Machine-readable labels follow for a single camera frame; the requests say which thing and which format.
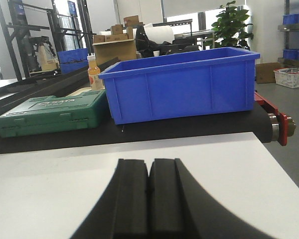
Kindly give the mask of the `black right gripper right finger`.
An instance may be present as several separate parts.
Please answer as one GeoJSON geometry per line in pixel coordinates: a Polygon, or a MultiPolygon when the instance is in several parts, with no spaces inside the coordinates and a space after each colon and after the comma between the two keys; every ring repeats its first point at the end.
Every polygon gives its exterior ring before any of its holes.
{"type": "Polygon", "coordinates": [[[152,239],[269,239],[215,200],[179,159],[155,159],[149,175],[152,239]]]}

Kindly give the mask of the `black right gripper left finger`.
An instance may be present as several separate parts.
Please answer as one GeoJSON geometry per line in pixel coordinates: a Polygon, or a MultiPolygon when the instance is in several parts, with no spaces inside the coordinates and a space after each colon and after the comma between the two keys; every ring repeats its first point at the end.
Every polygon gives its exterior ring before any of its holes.
{"type": "Polygon", "coordinates": [[[107,188],[72,238],[148,238],[147,185],[144,161],[119,159],[107,188]]]}

